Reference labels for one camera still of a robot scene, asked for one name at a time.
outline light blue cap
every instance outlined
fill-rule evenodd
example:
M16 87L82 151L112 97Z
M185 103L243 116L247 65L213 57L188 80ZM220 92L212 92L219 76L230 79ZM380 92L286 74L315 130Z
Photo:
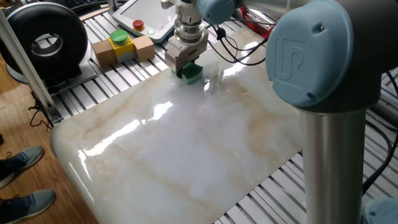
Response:
M298 107L325 100L345 77L353 42L351 19L336 1L312 1L288 12L267 45L267 73L274 91Z
M211 25L227 21L235 10L234 0L198 0L200 15Z

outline wooden block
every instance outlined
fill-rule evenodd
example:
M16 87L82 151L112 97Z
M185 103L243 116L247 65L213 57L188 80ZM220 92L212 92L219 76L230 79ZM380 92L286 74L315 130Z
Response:
M112 45L108 40L94 43L93 50L101 68L118 63Z
M133 40L136 46L136 53L140 62L155 57L155 45L148 36L142 36Z

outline foot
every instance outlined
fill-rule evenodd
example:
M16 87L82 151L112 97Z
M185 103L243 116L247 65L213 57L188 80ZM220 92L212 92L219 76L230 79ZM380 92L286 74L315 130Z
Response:
M40 190L25 197L3 201L0 209L0 224L13 224L27 217L44 212L55 199L53 190Z
M0 188L6 186L14 178L18 170L33 166L40 160L42 155L43 148L41 146L33 146L22 150L12 157L11 153L9 153L7 159L0 160Z

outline marble table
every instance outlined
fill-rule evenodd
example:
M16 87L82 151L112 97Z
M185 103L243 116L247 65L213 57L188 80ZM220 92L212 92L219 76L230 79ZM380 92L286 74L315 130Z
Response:
M212 50L197 63L203 78L192 85L167 69L52 131L100 223L213 223L301 149L299 112L276 96L264 64L230 64Z

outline sneaker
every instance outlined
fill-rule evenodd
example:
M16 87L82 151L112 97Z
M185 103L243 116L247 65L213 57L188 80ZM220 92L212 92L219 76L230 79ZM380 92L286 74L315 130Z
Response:
M7 159L0 160L0 188L6 186L18 170L33 166L42 155L43 148L41 146L29 147L15 156L8 152Z
M53 190L40 190L25 197L3 201L0 209L0 224L13 224L27 217L44 212L55 199Z

